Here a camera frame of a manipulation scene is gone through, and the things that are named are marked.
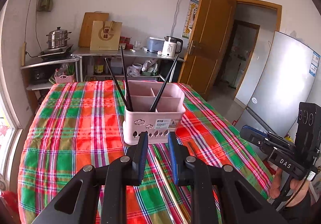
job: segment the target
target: power cord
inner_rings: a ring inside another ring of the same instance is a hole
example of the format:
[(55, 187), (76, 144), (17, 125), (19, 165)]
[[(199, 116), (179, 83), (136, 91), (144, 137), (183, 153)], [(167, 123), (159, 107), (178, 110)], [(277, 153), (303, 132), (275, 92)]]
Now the power cord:
[(173, 26), (172, 26), (172, 30), (171, 30), (171, 36), (173, 36), (174, 26), (176, 24), (176, 18), (177, 18), (176, 14), (177, 14), (178, 8), (179, 8), (179, 0), (177, 1), (177, 5), (176, 5), (176, 11), (174, 14), (174, 21), (173, 21)]
[(291, 199), (289, 199), (289, 201), (279, 210), (279, 212), (280, 211), (282, 211), (286, 206), (288, 206), (289, 205), (289, 203), (295, 198), (295, 196), (300, 192), (300, 190), (302, 189), (302, 187), (303, 187), (303, 185), (305, 184), (305, 182), (306, 182), (306, 180), (308, 179), (308, 177), (309, 177), (309, 174), (307, 174), (306, 176), (305, 176), (305, 178), (304, 178), (304, 181), (302, 182), (302, 184), (301, 184), (301, 186), (299, 187), (299, 189), (297, 190), (297, 192), (294, 194), (294, 196), (291, 198)]
[[(24, 29), (24, 42), (26, 42), (26, 34), (27, 34), (27, 22), (28, 22), (28, 15), (29, 15), (29, 9), (30, 9), (30, 4), (31, 4), (31, 0), (29, 1), (29, 5), (28, 5), (28, 11), (27, 11), (27, 17), (26, 17), (26, 25), (25, 25), (25, 29)], [(41, 51), (41, 47), (38, 41), (38, 36), (37, 36), (37, 4), (38, 4), (38, 0), (36, 1), (36, 39)]]

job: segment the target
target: electric kettle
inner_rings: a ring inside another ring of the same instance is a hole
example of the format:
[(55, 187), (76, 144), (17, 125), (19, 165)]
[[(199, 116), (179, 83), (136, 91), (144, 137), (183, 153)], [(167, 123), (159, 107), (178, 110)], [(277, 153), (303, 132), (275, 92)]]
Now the electric kettle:
[[(170, 37), (170, 36), (166, 36), (164, 38), (165, 38), (165, 42), (163, 46), (162, 56), (168, 57), (168, 58), (174, 58), (175, 54), (180, 53), (182, 51), (183, 40), (175, 37)], [(177, 42), (180, 43), (180, 48), (178, 52), (176, 52)]]

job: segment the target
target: wooden door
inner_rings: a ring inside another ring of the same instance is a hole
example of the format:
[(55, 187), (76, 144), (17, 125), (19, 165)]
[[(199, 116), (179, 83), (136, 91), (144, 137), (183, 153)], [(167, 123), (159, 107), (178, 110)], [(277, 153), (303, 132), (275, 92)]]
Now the wooden door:
[(231, 34), (236, 0), (200, 0), (179, 83), (204, 99), (219, 71)]

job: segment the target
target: chopstick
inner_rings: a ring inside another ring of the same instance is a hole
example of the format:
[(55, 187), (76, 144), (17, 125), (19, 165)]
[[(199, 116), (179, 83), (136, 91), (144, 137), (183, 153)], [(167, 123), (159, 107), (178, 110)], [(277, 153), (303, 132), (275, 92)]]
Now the chopstick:
[(189, 141), (187, 142), (187, 144), (188, 144), (188, 146), (191, 148), (191, 150), (192, 150), (192, 152), (193, 152), (193, 154), (194, 154), (194, 157), (197, 158), (196, 153), (195, 153), (195, 150), (194, 150), (194, 148), (191, 146), (191, 144), (190, 144)]
[(155, 112), (155, 111), (156, 111), (157, 104), (158, 104), (158, 102), (159, 102), (159, 100), (160, 100), (160, 98), (161, 98), (161, 95), (163, 94), (163, 91), (164, 91), (164, 89), (165, 89), (166, 83), (167, 83), (167, 81), (168, 81), (168, 79), (169, 79), (169, 77), (170, 77), (170, 74), (172, 73), (172, 71), (173, 71), (173, 69), (174, 69), (174, 66), (175, 66), (175, 64), (176, 64), (176, 62), (177, 62), (178, 57), (179, 57), (179, 56), (177, 55), (176, 58), (175, 58), (175, 60), (174, 60), (174, 62), (173, 62), (173, 65), (172, 65), (170, 71), (168, 72), (168, 74), (167, 74), (167, 76), (166, 76), (166, 78), (165, 78), (165, 80), (164, 80), (164, 83), (163, 83), (161, 89), (159, 90), (159, 92), (158, 92), (158, 94), (157, 94), (157, 96), (156, 96), (153, 104), (151, 105), (151, 108), (150, 108), (150, 110), (149, 110), (150, 112)]
[(110, 69), (110, 65), (109, 65), (109, 62), (108, 62), (107, 57), (105, 58), (105, 61), (106, 61), (106, 63), (107, 63), (107, 67), (108, 67), (108, 69), (109, 69), (109, 71), (110, 71), (111, 77), (113, 78), (113, 80), (114, 80), (114, 82), (115, 82), (115, 84), (116, 84), (117, 90), (118, 90), (121, 98), (123, 99), (123, 102), (124, 102), (124, 104), (125, 104), (125, 106), (126, 106), (126, 109), (129, 110), (129, 111), (132, 111), (132, 110), (129, 108), (129, 106), (128, 106), (126, 100), (125, 100), (125, 97), (124, 97), (124, 95), (123, 95), (123, 92), (121, 91), (121, 88), (119, 87), (119, 84), (118, 84), (118, 82), (117, 82), (117, 80), (116, 80), (116, 77), (115, 77), (113, 71)]
[(127, 80), (127, 71), (126, 71), (126, 69), (125, 69), (124, 52), (123, 52), (123, 48), (122, 48), (122, 47), (120, 47), (120, 52), (121, 52), (121, 61), (122, 61), (122, 63), (123, 63), (123, 70), (124, 70), (124, 77), (125, 77), (126, 92), (127, 92), (127, 95), (128, 95), (128, 103), (129, 103), (129, 106), (130, 106), (130, 110), (131, 110), (131, 111), (134, 111), (133, 105), (132, 105), (132, 99), (131, 99), (130, 93), (129, 93), (129, 86), (128, 86), (128, 80)]
[(164, 193), (163, 193), (163, 191), (162, 191), (162, 189), (161, 189), (161, 186), (159, 185), (158, 180), (156, 179), (155, 173), (153, 173), (153, 175), (154, 175), (155, 182), (156, 182), (156, 185), (157, 185), (157, 187), (158, 187), (159, 193), (160, 193), (160, 195), (161, 195), (161, 197), (162, 197), (162, 199), (163, 199), (163, 202), (164, 202), (164, 204), (165, 204), (165, 207), (166, 207), (166, 209), (167, 209), (168, 215), (170, 216), (172, 223), (175, 224), (173, 215), (172, 215), (172, 213), (171, 213), (171, 211), (170, 211), (170, 207), (168, 206), (168, 203), (167, 203), (167, 201), (166, 201), (166, 199), (165, 199), (165, 196), (164, 196)]
[(172, 190), (171, 190), (171, 187), (170, 187), (170, 185), (169, 185), (169, 183), (168, 183), (168, 181), (167, 181), (167, 179), (166, 179), (166, 177), (165, 177), (165, 175), (164, 175), (164, 173), (163, 173), (163, 170), (162, 170), (162, 168), (161, 168), (161, 165), (159, 164), (159, 162), (158, 162), (158, 160), (157, 160), (156, 157), (155, 157), (155, 162), (156, 162), (156, 166), (157, 166), (157, 168), (158, 168), (158, 170), (159, 170), (159, 172), (160, 172), (160, 174), (161, 174), (161, 176), (162, 176), (162, 178), (163, 178), (163, 181), (164, 181), (164, 183), (165, 183), (165, 186), (166, 186), (166, 188), (167, 188), (167, 191), (169, 192), (169, 195), (171, 196), (171, 199), (172, 199), (172, 201), (174, 202), (174, 205), (175, 205), (175, 207), (176, 207), (176, 209), (177, 209), (177, 211), (178, 211), (178, 213), (179, 213), (179, 215), (180, 215), (183, 223), (184, 223), (184, 224), (188, 224), (187, 220), (185, 219), (184, 214), (182, 213), (182, 210), (180, 209), (180, 207), (179, 207), (179, 205), (178, 205), (178, 203), (177, 203), (177, 201), (176, 201), (176, 199), (175, 199), (175, 196), (174, 196), (174, 194), (173, 194), (173, 192), (172, 192)]

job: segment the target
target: plaid tablecloth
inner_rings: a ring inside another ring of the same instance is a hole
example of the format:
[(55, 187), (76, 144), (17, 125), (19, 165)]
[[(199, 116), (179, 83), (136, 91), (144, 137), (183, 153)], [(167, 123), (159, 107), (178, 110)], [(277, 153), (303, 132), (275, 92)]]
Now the plaid tablecloth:
[[(198, 158), (209, 165), (233, 165), (267, 198), (271, 183), (262, 161), (238, 131), (186, 85), (184, 114), (176, 131), (179, 142), (192, 144)], [(30, 127), (21, 155), (18, 180), (22, 224), (31, 223), (63, 186), (86, 164), (108, 165), (124, 155), (124, 104), (112, 81), (56, 84)], [(171, 180), (167, 144), (149, 145), (145, 176), (139, 187), (127, 187), (127, 223), (171, 223), (153, 173), (161, 184), (176, 223), (181, 223), (154, 163), (160, 161), (176, 199), (190, 220), (189, 187)], [(100, 221), (103, 191), (96, 223)]]

